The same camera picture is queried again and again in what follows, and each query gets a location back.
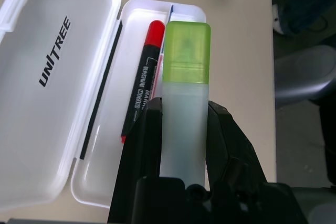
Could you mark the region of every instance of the black marker barrel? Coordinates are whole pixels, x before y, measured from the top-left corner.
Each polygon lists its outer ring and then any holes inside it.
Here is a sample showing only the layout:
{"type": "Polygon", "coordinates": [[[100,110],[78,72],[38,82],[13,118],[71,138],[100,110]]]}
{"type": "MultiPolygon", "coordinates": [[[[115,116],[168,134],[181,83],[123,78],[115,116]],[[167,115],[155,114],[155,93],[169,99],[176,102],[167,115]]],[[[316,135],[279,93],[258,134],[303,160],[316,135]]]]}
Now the black marker barrel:
{"type": "Polygon", "coordinates": [[[133,124],[138,119],[142,109],[150,98],[156,66],[160,55],[160,48],[164,35],[164,24],[155,20],[149,25],[145,44],[142,49],[138,71],[128,105],[124,126],[121,132],[121,142],[130,132],[133,124]]]}

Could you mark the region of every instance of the green cap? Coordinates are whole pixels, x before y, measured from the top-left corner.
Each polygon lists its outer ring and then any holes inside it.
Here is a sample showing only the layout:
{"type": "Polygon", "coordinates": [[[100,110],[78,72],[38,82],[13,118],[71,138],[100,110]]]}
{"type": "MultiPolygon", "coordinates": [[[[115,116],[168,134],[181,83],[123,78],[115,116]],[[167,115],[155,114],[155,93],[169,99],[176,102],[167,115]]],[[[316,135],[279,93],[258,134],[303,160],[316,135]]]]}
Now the green cap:
{"type": "Polygon", "coordinates": [[[169,22],[164,41],[163,81],[209,84],[210,42],[207,23],[169,22]]]}

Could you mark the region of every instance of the table surface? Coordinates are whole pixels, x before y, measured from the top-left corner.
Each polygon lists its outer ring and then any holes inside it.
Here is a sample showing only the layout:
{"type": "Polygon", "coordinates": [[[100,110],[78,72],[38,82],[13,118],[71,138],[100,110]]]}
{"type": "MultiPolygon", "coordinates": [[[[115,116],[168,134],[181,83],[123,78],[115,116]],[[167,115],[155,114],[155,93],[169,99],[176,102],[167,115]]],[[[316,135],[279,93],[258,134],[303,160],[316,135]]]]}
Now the table surface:
{"type": "MultiPolygon", "coordinates": [[[[212,28],[209,99],[226,107],[276,180],[271,0],[162,0],[197,5],[212,28]]],[[[69,181],[51,204],[0,213],[9,218],[106,222],[109,210],[78,203],[69,181]]]]}

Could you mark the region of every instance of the case lid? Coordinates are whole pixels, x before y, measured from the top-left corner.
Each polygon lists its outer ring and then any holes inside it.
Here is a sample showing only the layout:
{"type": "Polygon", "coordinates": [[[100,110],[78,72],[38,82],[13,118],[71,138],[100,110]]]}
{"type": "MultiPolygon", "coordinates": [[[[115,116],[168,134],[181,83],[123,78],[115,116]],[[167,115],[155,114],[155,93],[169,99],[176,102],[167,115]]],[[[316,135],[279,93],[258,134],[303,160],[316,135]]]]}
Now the case lid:
{"type": "Polygon", "coordinates": [[[96,100],[120,4],[5,0],[0,10],[0,210],[48,202],[63,189],[96,100]]]}

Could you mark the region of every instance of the floor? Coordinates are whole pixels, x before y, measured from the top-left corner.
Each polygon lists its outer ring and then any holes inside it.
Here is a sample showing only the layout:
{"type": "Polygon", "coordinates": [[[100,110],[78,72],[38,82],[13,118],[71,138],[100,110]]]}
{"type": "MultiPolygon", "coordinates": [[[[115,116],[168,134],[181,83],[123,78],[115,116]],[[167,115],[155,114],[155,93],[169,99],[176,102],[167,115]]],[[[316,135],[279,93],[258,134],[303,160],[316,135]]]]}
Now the floor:
{"type": "MultiPolygon", "coordinates": [[[[272,0],[283,3],[285,0],[272,0]]],[[[336,33],[336,6],[324,17],[328,28],[320,33],[302,32],[295,38],[274,34],[275,59],[312,47],[336,33]]],[[[321,20],[312,25],[319,29],[321,20]]],[[[330,186],[324,161],[319,108],[309,101],[292,104],[276,111],[277,180],[293,187],[330,186]]]]}

